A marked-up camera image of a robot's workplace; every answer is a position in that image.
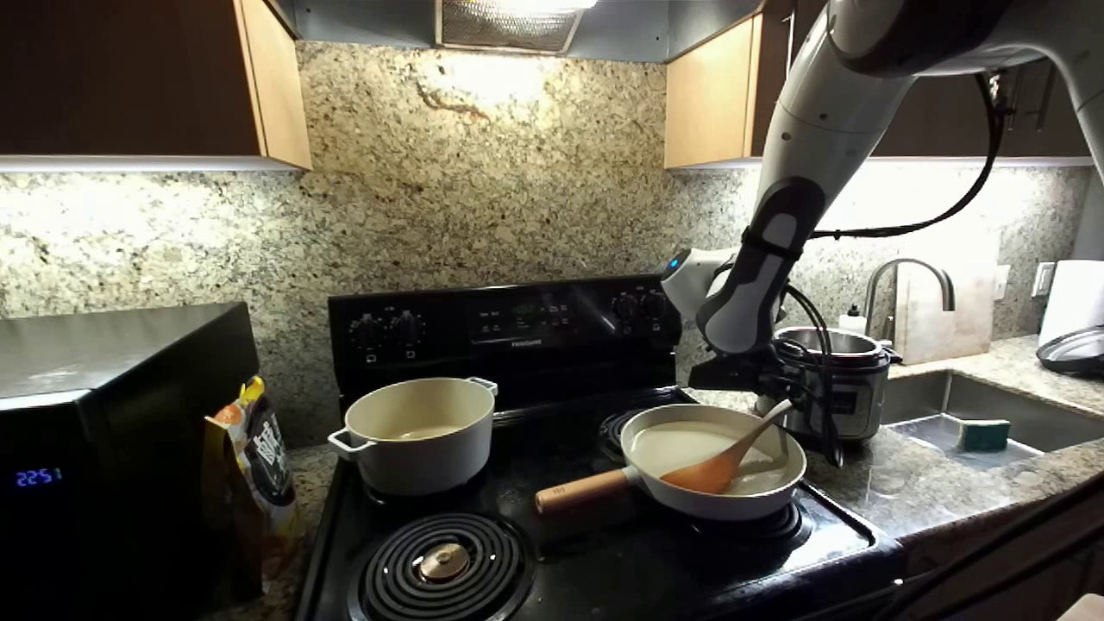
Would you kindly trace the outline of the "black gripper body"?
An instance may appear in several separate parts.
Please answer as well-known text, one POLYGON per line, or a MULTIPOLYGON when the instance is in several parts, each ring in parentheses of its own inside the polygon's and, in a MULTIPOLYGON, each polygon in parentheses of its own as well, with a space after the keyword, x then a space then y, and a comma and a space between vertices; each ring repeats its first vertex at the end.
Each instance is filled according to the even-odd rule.
POLYGON ((754 411, 768 414, 785 401, 806 407, 817 396, 823 376, 798 346, 767 346, 758 351, 725 351, 691 370, 693 391, 754 392, 754 411))

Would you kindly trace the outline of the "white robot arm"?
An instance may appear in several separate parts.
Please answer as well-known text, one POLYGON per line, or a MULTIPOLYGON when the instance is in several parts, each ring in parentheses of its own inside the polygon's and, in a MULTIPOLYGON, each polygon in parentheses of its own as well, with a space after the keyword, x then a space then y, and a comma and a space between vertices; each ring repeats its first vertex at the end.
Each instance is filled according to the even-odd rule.
POLYGON ((688 247, 662 293, 699 334, 698 391, 786 392, 774 307, 825 210, 917 78, 1049 60, 1104 171, 1104 0, 829 0, 768 114, 757 214, 734 247, 688 247))

